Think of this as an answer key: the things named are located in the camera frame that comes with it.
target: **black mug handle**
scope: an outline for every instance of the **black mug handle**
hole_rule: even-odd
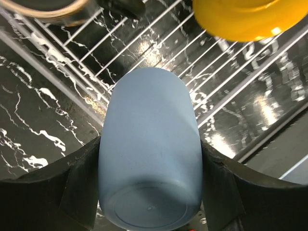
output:
[[[97,0],[98,4],[127,18],[140,19],[145,13],[142,0]]]

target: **marble surface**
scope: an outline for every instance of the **marble surface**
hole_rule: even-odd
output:
[[[196,117],[199,118],[308,23],[308,18],[305,18],[275,41],[272,38],[249,44],[233,44],[207,34],[198,26],[192,14],[191,0],[148,0],[146,7],[146,16],[140,21],[125,20],[103,10],[66,46],[63,43],[78,31],[78,27],[48,25],[46,31],[33,20],[29,19],[29,24],[22,17],[11,14],[12,20],[25,28],[32,39],[47,49],[47,53],[33,46],[12,22],[8,23],[1,17],[0,23],[15,41],[47,66],[102,121],[105,110],[97,100],[107,105],[114,84],[128,71],[145,66],[161,67],[178,75],[191,93]],[[168,12],[153,23],[165,11]],[[46,38],[33,33],[31,25]],[[79,62],[104,37],[104,42]],[[204,124],[200,128],[201,138],[234,158],[298,102],[306,100],[307,40],[308,36],[304,36]],[[250,59],[252,62],[241,68]],[[74,77],[63,72],[63,66],[74,72],[73,66],[77,70],[75,76],[89,79],[92,87],[87,86],[87,89],[96,98],[91,98],[77,86]],[[237,70],[230,82],[204,100]],[[101,124],[96,123],[2,41],[0,73],[2,179],[16,178],[43,167],[100,134]],[[95,230],[102,230],[102,227],[120,230],[107,222],[99,211],[97,218]]]

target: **yellow bowl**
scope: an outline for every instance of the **yellow bowl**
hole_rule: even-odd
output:
[[[193,0],[197,22],[213,36],[258,41],[288,30],[308,13],[308,0]]]

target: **light blue mug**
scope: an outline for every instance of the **light blue mug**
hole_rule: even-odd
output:
[[[169,231],[199,211],[202,154],[183,82],[159,68],[126,74],[106,114],[99,156],[103,214],[130,231]]]

